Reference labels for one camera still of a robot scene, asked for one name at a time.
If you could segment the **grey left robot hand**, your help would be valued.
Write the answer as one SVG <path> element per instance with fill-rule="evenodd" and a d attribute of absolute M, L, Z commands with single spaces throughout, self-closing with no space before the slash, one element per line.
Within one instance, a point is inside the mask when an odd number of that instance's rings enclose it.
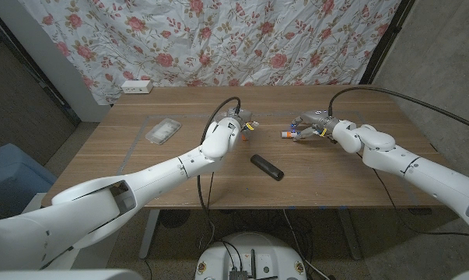
<path fill-rule="evenodd" d="M 257 121 L 252 120 L 252 112 L 249 110 L 240 109 L 236 112 L 235 107 L 231 107 L 226 112 L 227 117 L 237 119 L 241 125 L 240 134 L 243 141 L 248 141 L 252 131 L 259 125 Z"/>

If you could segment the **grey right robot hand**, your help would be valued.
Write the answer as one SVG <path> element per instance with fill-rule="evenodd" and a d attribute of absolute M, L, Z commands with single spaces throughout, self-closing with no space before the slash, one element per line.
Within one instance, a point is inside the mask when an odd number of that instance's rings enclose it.
<path fill-rule="evenodd" d="M 300 124 L 308 124 L 309 127 L 298 132 L 292 139 L 299 141 L 300 139 L 309 138 L 312 135 L 326 137 L 332 135 L 334 127 L 339 122 L 336 117 L 332 117 L 326 110 L 313 110 L 301 113 L 290 123 L 291 128 L 297 128 Z"/>

